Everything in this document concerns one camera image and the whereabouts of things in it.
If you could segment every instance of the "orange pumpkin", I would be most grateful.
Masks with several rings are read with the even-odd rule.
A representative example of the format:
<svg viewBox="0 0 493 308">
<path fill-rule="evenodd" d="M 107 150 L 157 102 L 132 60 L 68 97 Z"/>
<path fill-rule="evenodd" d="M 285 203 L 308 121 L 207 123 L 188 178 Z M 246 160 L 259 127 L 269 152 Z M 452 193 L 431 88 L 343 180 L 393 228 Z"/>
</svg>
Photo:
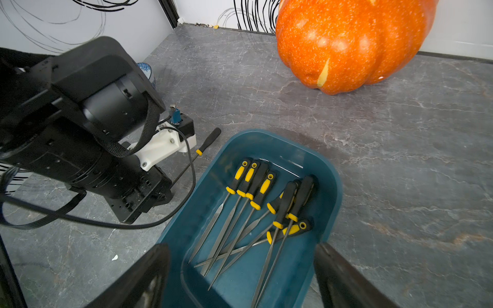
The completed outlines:
<svg viewBox="0 0 493 308">
<path fill-rule="evenodd" d="M 281 0 L 281 60 L 301 82 L 333 95 L 404 67 L 428 35 L 438 0 Z"/>
</svg>

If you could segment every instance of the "teal tray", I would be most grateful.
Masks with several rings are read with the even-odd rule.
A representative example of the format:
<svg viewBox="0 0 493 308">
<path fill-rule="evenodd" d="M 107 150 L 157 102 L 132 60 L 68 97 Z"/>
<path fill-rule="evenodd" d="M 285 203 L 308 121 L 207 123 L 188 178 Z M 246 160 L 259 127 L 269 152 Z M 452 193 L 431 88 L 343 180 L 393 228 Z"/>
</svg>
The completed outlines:
<svg viewBox="0 0 493 308">
<path fill-rule="evenodd" d="M 237 200 L 231 196 L 192 263 L 187 264 L 191 252 L 203 234 L 217 207 L 226 197 L 225 187 L 234 176 L 243 157 L 271 162 L 279 177 L 267 196 L 270 201 L 278 196 L 288 181 L 314 174 L 318 187 L 301 218 L 310 218 L 313 229 L 298 237 L 287 239 L 282 254 L 268 283 L 259 307 L 301 307 L 314 275 L 315 245 L 327 241 L 342 201 L 342 183 L 332 164 L 322 155 L 268 131 L 248 130 L 234 135 L 219 151 L 197 183 L 190 199 L 164 229 L 158 242 L 166 242 L 171 251 L 171 268 L 164 291 L 163 307 L 250 307 L 262 266 L 269 249 L 264 243 L 252 247 L 228 271 L 207 288 L 220 262 L 216 262 L 206 277 L 201 268 L 193 268 L 207 259 L 229 211 Z M 267 209 L 255 211 L 251 220 Z M 237 234 L 249 212 L 240 217 L 228 242 Z M 259 232 L 272 223 L 269 214 L 237 247 L 248 244 Z M 275 253 L 279 243 L 274 247 Z"/>
</svg>

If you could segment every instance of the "gray marble surface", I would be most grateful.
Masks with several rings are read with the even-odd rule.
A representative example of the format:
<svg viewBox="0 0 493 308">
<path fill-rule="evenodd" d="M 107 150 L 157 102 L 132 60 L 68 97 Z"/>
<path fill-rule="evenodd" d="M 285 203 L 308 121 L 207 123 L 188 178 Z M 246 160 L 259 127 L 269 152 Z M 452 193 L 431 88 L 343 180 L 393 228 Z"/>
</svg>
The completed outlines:
<svg viewBox="0 0 493 308">
<path fill-rule="evenodd" d="M 493 303 L 493 65 L 416 56 L 384 82 L 327 96 L 304 87 L 278 58 L 274 36 L 179 26 L 146 59 L 166 104 L 196 125 L 198 175 L 234 134 L 267 129 L 326 156 L 344 199 L 331 243 L 401 307 Z M 159 166 L 174 178 L 186 163 Z M 186 193 L 142 215 L 159 219 Z M 72 192 L 34 175 L 15 196 L 57 208 Z M 8 219 L 36 214 L 6 206 Z M 89 194 L 74 214 L 116 221 Z M 164 226 L 119 231 L 56 221 L 0 229 L 30 307 L 81 307 L 158 239 Z M 304 308 L 322 307 L 316 282 Z"/>
</svg>

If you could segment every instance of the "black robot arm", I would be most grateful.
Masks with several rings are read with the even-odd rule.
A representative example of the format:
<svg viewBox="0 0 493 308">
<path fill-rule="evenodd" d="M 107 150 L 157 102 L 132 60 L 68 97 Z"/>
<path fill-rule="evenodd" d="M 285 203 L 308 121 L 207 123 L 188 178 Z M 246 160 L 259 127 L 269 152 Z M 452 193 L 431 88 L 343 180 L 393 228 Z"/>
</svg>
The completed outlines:
<svg viewBox="0 0 493 308">
<path fill-rule="evenodd" d="M 44 56 L 16 62 L 2 54 L 0 161 L 102 195 L 124 223 L 171 200 L 171 180 L 133 155 L 152 139 L 165 106 L 116 40 L 99 37 L 23 69 L 15 66 Z M 142 124 L 132 150 L 118 143 Z M 193 121 L 187 127 L 183 136 L 195 141 Z"/>
</svg>

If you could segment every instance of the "black screwdriver handle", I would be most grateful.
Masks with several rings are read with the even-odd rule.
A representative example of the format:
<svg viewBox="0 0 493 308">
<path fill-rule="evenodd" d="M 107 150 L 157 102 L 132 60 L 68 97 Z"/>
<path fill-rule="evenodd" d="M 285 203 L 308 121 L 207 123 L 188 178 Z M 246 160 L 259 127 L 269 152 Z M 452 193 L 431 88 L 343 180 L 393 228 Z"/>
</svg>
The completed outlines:
<svg viewBox="0 0 493 308">
<path fill-rule="evenodd" d="M 243 158 L 242 162 L 240 163 L 240 165 L 236 169 L 235 177 L 231 181 L 231 184 L 229 184 L 229 186 L 226 187 L 226 190 L 231 195 L 236 194 L 236 190 L 240 184 L 240 181 L 243 180 L 243 178 L 245 177 L 246 170 L 248 169 L 250 164 L 251 164 L 251 158 L 245 157 L 245 158 Z"/>
<path fill-rule="evenodd" d="M 264 203 L 265 196 L 269 194 L 269 192 L 272 189 L 272 186 L 276 183 L 277 179 L 277 172 L 270 170 L 267 172 L 267 175 L 264 178 L 264 181 L 262 182 L 262 186 L 258 190 L 257 194 L 255 195 L 255 198 L 250 202 L 250 205 L 256 209 L 260 210 L 260 207 L 262 206 L 262 203 Z"/>
<path fill-rule="evenodd" d="M 240 195 L 242 197 L 247 196 L 248 189 L 250 188 L 250 185 L 253 182 L 253 178 L 255 177 L 255 174 L 256 174 L 259 166 L 260 166 L 260 161 L 253 160 L 251 162 L 250 168 L 246 172 L 245 177 L 243 178 L 243 181 L 241 181 L 240 186 L 236 190 L 238 195 Z"/>
<path fill-rule="evenodd" d="M 301 181 L 298 179 L 294 180 L 294 183 L 296 184 L 296 187 L 300 187 L 300 185 L 301 185 Z M 281 192 L 281 194 L 279 196 L 277 196 L 277 198 L 275 198 L 274 200 L 267 203 L 267 208 L 274 215 L 276 215 L 277 211 L 279 210 L 279 206 L 281 205 L 281 199 L 282 199 L 283 193 L 284 193 L 284 191 Z"/>
<path fill-rule="evenodd" d="M 300 221 L 291 226 L 291 229 L 289 230 L 289 234 L 287 236 L 290 237 L 292 235 L 301 235 L 310 231 L 312 228 L 313 224 L 311 223 L 310 219 L 300 219 Z M 284 228 L 282 230 L 282 234 L 286 234 L 286 232 L 287 228 Z"/>
<path fill-rule="evenodd" d="M 279 206 L 279 210 L 277 211 L 276 219 L 272 223 L 274 226 L 279 229 L 284 229 L 284 225 L 282 224 L 286 214 L 290 212 L 291 207 L 293 205 L 294 196 L 296 195 L 296 183 L 291 181 L 286 184 L 284 188 L 284 193 L 282 194 L 281 205 Z"/>
<path fill-rule="evenodd" d="M 310 231 L 313 228 L 313 225 L 309 219 L 300 219 L 300 221 L 294 225 L 291 226 L 291 229 L 289 230 L 289 234 L 287 235 L 289 238 L 291 237 L 297 237 L 298 235 L 302 235 L 303 233 L 306 233 Z M 283 234 L 286 234 L 287 228 L 284 228 L 282 230 Z M 273 232 L 267 231 L 267 241 L 269 244 L 272 244 L 272 235 Z"/>
<path fill-rule="evenodd" d="M 216 127 L 212 131 L 212 133 L 210 133 L 209 136 L 207 136 L 206 140 L 204 141 L 204 143 L 202 143 L 201 147 L 195 152 L 197 152 L 197 154 L 202 156 L 204 151 L 217 139 L 217 137 L 219 137 L 220 134 L 221 134 L 221 129 L 219 127 Z"/>
<path fill-rule="evenodd" d="M 253 200 L 255 193 L 260 188 L 260 185 L 262 185 L 262 181 L 265 178 L 265 174 L 267 173 L 267 171 L 269 171 L 269 167 L 270 164 L 268 162 L 260 163 L 260 166 L 258 167 L 257 172 L 255 173 L 255 177 L 253 178 L 253 182 L 251 183 L 250 188 L 246 193 L 246 197 L 248 199 Z"/>
<path fill-rule="evenodd" d="M 289 211 L 288 218 L 297 222 L 298 221 L 298 213 L 302 207 L 304 207 L 310 196 L 312 195 L 313 189 L 315 186 L 315 176 L 307 175 L 301 181 L 300 189 L 296 193 L 296 202 L 293 207 Z"/>
</svg>

